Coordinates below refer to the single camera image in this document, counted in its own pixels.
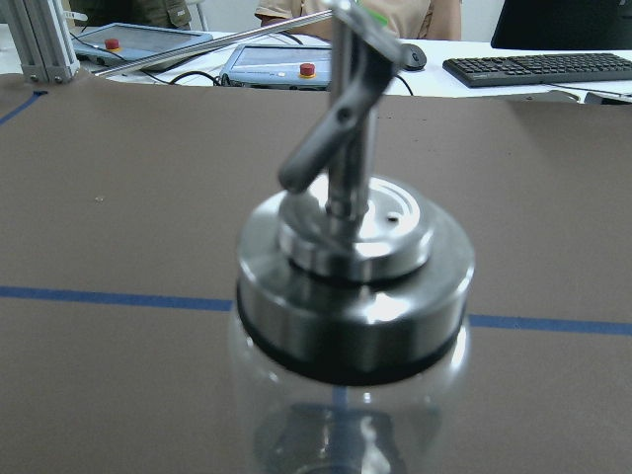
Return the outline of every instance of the white wall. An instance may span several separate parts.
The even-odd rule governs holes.
[[[504,0],[463,0],[463,39],[489,41],[501,13]],[[208,27],[215,32],[244,32],[259,25],[253,12],[258,0],[205,0],[202,8]],[[195,30],[199,29],[198,11],[191,7]]]

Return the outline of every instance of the black monitor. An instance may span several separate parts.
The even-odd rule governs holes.
[[[505,0],[492,47],[632,49],[632,0]]]

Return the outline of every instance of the black keyboard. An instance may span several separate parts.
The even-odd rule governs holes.
[[[467,87],[632,79],[632,61],[609,52],[447,59],[443,69]]]

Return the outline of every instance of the blue tape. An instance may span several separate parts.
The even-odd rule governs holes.
[[[232,307],[232,301],[229,299],[103,293],[97,291],[74,291],[70,289],[28,288],[23,286],[0,286],[0,297],[206,311],[230,311]]]
[[[75,291],[71,289],[31,288],[25,286],[0,286],[0,298],[118,304],[123,306],[147,306],[152,308],[190,309],[198,311],[228,312],[232,308],[232,301],[229,299],[105,293],[99,291]],[[572,321],[566,319],[524,318],[519,316],[488,316],[482,314],[472,314],[469,316],[469,319],[471,326],[474,328],[632,336],[632,323]]]
[[[7,115],[0,118],[0,125],[3,125],[5,122],[9,121],[13,117],[15,117],[17,114],[19,114],[21,111],[23,111],[24,109],[27,109],[29,106],[34,104],[37,99],[39,99],[41,96],[45,96],[46,94],[48,94],[47,91],[33,91],[33,94],[26,102],[24,102],[23,104],[15,108],[13,111],[8,113]]]
[[[598,321],[573,321],[567,319],[523,318],[519,316],[485,316],[472,314],[469,317],[474,328],[518,329],[530,331],[552,331],[560,333],[605,334],[610,336],[632,336],[632,324]]]

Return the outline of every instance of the person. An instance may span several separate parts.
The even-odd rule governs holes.
[[[358,3],[384,17],[386,28],[401,39],[461,39],[460,0],[361,0]],[[320,0],[260,0],[255,16],[264,27],[326,9]],[[291,33],[331,40],[331,21],[296,28]]]
[[[191,12],[186,0],[69,0],[73,12],[88,16],[83,27],[109,23],[131,23],[152,27],[188,30]]]

